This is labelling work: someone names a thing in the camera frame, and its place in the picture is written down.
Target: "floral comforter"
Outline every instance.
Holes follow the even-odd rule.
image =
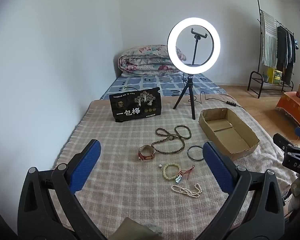
[[[176,48],[180,60],[186,56]],[[180,72],[171,62],[166,45],[147,45],[131,48],[118,60],[122,76],[167,75]]]

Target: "black snack bag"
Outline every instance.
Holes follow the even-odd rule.
[[[151,117],[161,114],[160,88],[129,91],[109,95],[116,122]]]

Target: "black tripod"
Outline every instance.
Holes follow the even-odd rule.
[[[194,53],[193,53],[193,59],[192,59],[192,65],[194,65],[194,59],[195,59],[195,54],[197,53],[197,45],[198,45],[198,41],[201,40],[201,38],[207,38],[207,33],[205,35],[202,35],[200,33],[196,33],[193,31],[193,28],[191,28],[191,33],[194,34],[194,38],[195,38],[195,46],[194,46]],[[183,95],[185,94],[185,92],[187,91],[187,89],[189,89],[189,95],[190,95],[190,104],[191,104],[191,112],[192,112],[192,119],[195,120],[195,113],[194,113],[194,97],[193,97],[193,81],[192,81],[192,74],[188,74],[188,81],[186,86],[184,87],[183,91],[181,92],[176,104],[174,105],[173,109],[176,109],[179,102],[181,101],[181,98],[183,97]]]

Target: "black metal clothes rack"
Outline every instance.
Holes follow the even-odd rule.
[[[286,92],[284,90],[284,88],[291,88],[291,91],[293,90],[293,82],[291,81],[292,83],[292,86],[286,84],[284,81],[281,81],[280,85],[276,85],[276,84],[271,84],[271,83],[268,83],[268,82],[264,82],[263,80],[263,76],[259,73],[259,70],[260,70],[260,62],[261,62],[261,50],[262,50],[262,27],[261,27],[261,12],[262,10],[260,9],[260,3],[259,3],[259,0],[258,0],[258,7],[259,7],[259,17],[260,19],[258,20],[258,22],[260,23],[260,54],[259,54],[259,64],[258,64],[258,71],[252,71],[251,74],[250,74],[250,78],[249,78],[249,84],[248,84],[248,91],[251,90],[252,92],[256,93],[258,95],[258,98],[260,98],[261,95],[282,95],[282,92]],[[277,23],[285,28],[289,33],[293,34],[294,36],[294,33],[292,33],[291,31],[289,31],[286,27],[284,27],[280,22],[277,21]],[[255,77],[252,77],[253,74],[257,74],[260,76],[260,78],[255,78]],[[259,88],[259,92],[255,91],[254,89],[250,88],[250,85],[251,85],[251,80],[254,80],[254,81],[257,81],[260,85],[260,88]],[[269,88],[263,88],[263,85],[270,85],[270,86],[277,86],[277,87],[282,87],[281,88],[281,91],[279,89],[269,89]],[[272,90],[272,91],[279,91],[280,93],[262,93],[263,90]]]

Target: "bed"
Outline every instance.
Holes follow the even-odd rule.
[[[213,97],[229,99],[222,94]],[[204,161],[193,162],[187,157],[187,148],[191,145],[203,145],[208,138],[198,119],[191,119],[191,107],[187,98],[182,99],[176,110],[172,109],[174,102],[174,97],[163,97],[161,115],[117,123],[108,100],[93,101],[62,150],[57,165],[68,163],[91,139],[100,141],[100,158],[76,197],[106,237],[116,231],[125,217],[129,217],[140,224],[159,225],[162,227],[163,239],[195,239],[226,200],[227,194],[220,190],[207,164]],[[270,136],[244,109],[217,100],[195,103],[196,115],[203,109],[215,107],[233,110],[260,140],[253,154],[234,161],[235,164],[244,165],[248,170],[256,172],[265,172],[271,168],[275,171],[280,190],[284,194],[296,177],[293,171],[282,166],[283,153],[273,144]],[[186,124],[192,131],[192,137],[185,141],[185,150],[172,155],[157,153],[149,161],[138,160],[140,146],[162,139],[155,135],[156,128],[162,127],[173,132],[174,127],[179,124]],[[168,151],[179,148],[177,143],[176,140],[167,141],[158,147]],[[194,184],[199,183],[203,191],[199,198],[190,198],[171,190],[173,182],[163,178],[159,164],[173,162],[184,169],[195,165],[189,179],[184,179],[180,185],[194,190]],[[242,221],[251,197],[252,192],[248,194],[234,225]],[[54,194],[52,198],[62,223],[70,227]]]
[[[120,76],[108,88],[101,99],[109,100],[110,94],[155,87],[160,87],[162,97],[179,96],[184,88],[186,79],[187,74],[183,75],[183,73],[131,77]],[[224,89],[218,87],[203,74],[194,75],[193,91],[194,95],[200,95],[201,91],[204,91],[206,94],[226,94]]]

